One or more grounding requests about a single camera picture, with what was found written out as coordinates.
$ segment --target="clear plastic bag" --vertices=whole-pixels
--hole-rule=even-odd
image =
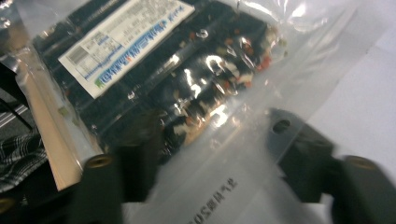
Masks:
[[[167,148],[162,154],[168,162],[149,202],[125,206],[126,220],[233,223],[276,173],[282,152],[274,156],[266,150],[270,108],[304,119],[318,108],[324,97],[311,104],[305,97],[326,85],[318,73],[357,4],[185,1],[194,11],[124,76],[92,97],[58,58],[124,2],[130,1],[89,2],[35,37],[19,55],[26,64],[43,62],[44,72],[27,66],[29,73],[37,80],[53,79],[79,127],[103,151],[115,144],[134,114],[163,111]],[[82,56],[72,57],[79,61]]]

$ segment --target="barcode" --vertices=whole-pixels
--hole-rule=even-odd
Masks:
[[[82,48],[81,46],[77,46],[76,49],[74,49],[68,56],[67,58],[72,62],[73,64],[78,64],[83,60],[85,57],[88,56],[87,50]]]

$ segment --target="white label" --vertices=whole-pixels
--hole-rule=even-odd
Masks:
[[[194,8],[175,0],[131,0],[59,58],[96,98],[136,65]]]

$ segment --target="plaid fabric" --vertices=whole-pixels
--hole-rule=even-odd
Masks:
[[[37,131],[0,141],[0,192],[19,185],[46,161],[47,154]]]

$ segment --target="plastic packaging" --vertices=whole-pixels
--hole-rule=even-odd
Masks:
[[[121,1],[89,2],[19,54],[26,64],[43,62],[45,72],[28,66],[29,73],[37,80],[53,78],[79,127],[104,151],[134,114],[163,111],[168,146],[163,161],[182,150],[162,167],[149,202],[125,205],[125,218],[134,223],[234,223],[245,220],[244,210],[257,195],[271,197],[262,196],[262,189],[271,185],[282,152],[274,157],[265,148],[269,109],[288,109],[306,119],[318,108],[324,98],[309,104],[312,92],[304,91],[324,85],[317,78],[357,6],[313,0],[222,1],[229,7],[186,2],[194,12],[97,98],[58,58]]]

